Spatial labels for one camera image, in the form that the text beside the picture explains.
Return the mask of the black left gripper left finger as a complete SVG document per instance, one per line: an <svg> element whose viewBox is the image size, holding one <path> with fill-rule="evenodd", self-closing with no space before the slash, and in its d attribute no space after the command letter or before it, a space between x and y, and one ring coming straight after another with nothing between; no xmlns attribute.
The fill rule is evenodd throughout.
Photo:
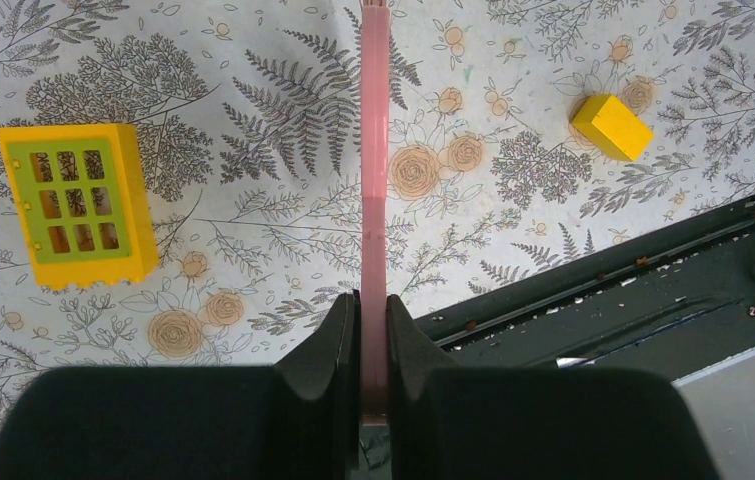
<svg viewBox="0 0 755 480"><path fill-rule="evenodd" d="M62 367L0 431L0 479L346 479L358 462L360 302L273 365Z"/></svg>

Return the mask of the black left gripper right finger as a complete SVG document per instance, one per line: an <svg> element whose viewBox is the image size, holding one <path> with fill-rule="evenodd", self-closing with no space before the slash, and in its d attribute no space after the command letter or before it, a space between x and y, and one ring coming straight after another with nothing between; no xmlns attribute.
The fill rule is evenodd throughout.
<svg viewBox="0 0 755 480"><path fill-rule="evenodd" d="M673 385L629 369L464 367L387 300L396 479L715 479Z"/></svg>

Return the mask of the pink hand brush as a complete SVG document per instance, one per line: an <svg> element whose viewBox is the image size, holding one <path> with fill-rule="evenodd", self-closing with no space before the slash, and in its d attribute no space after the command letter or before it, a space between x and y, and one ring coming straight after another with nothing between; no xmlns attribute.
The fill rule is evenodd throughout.
<svg viewBox="0 0 755 480"><path fill-rule="evenodd" d="M390 11L361 7L361 412L366 425L388 417L387 259L385 212L390 117Z"/></svg>

